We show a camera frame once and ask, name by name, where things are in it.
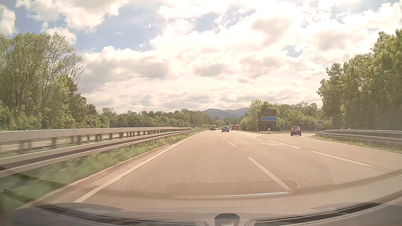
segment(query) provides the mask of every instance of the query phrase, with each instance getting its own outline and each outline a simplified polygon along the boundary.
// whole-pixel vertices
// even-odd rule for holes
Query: blue road sign
[[[262,121],[276,121],[276,117],[261,117]]]

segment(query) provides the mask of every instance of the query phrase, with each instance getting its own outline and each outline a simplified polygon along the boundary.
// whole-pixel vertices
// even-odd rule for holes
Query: blue traffic sign
[[[276,117],[261,117],[262,121],[276,121]]]

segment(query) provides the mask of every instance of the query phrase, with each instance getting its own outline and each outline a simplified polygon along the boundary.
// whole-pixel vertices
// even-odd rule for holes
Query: windshield
[[[0,1],[0,218],[255,226],[402,191],[401,9]]]

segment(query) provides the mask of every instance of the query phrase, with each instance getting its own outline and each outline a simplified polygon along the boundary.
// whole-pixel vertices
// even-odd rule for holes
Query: grass verge
[[[402,146],[398,144],[389,144],[389,143],[383,143],[383,142],[371,142],[371,141],[366,141],[366,140],[355,140],[355,139],[350,139],[350,138],[328,138],[320,135],[313,135],[311,136],[312,138],[318,139],[318,140],[326,140],[326,141],[332,141],[332,142],[338,142],[338,143],[343,143],[343,144],[351,144],[351,145],[357,145],[357,146],[362,146],[362,147],[367,147],[367,148],[375,148],[375,149],[380,149],[384,151],[389,151],[389,152],[396,152],[396,153],[401,153],[402,154]]]
[[[3,191],[0,197],[0,204],[7,210],[13,210],[29,202],[29,199],[36,200],[51,191],[98,173],[119,162],[123,162],[158,147],[177,143],[202,131],[204,130],[150,140],[132,146],[117,148],[44,166],[26,171],[23,174],[0,178],[0,188]],[[4,195],[5,193],[13,193],[20,196],[20,198],[15,198],[16,195],[14,195],[14,197]]]

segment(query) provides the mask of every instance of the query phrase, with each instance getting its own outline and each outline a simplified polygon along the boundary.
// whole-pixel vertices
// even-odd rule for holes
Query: white cloud
[[[230,27],[193,31],[198,17],[222,14],[234,2],[240,11],[256,11]],[[119,112],[234,109],[254,98],[320,106],[316,91],[327,77],[325,68],[369,52],[378,31],[402,28],[402,12],[400,3],[383,4],[379,10],[337,15],[340,23],[330,8],[344,1],[319,1],[315,8],[311,2],[161,0],[166,6],[159,14],[169,24],[151,40],[152,50],[109,46],[86,54],[80,91],[97,106]],[[285,46],[302,53],[287,56]]]
[[[5,5],[0,4],[0,33],[12,35],[16,33],[15,13],[9,10]]]
[[[70,42],[70,44],[75,44],[77,41],[77,37],[74,33],[71,33],[67,28],[63,27],[53,27],[49,28],[49,24],[47,22],[42,23],[41,32],[45,31],[49,34],[54,34],[55,32],[59,33],[59,35],[65,36],[66,40]]]
[[[16,7],[35,13],[38,21],[63,19],[69,28],[93,30],[106,16],[116,16],[128,0],[17,0]]]

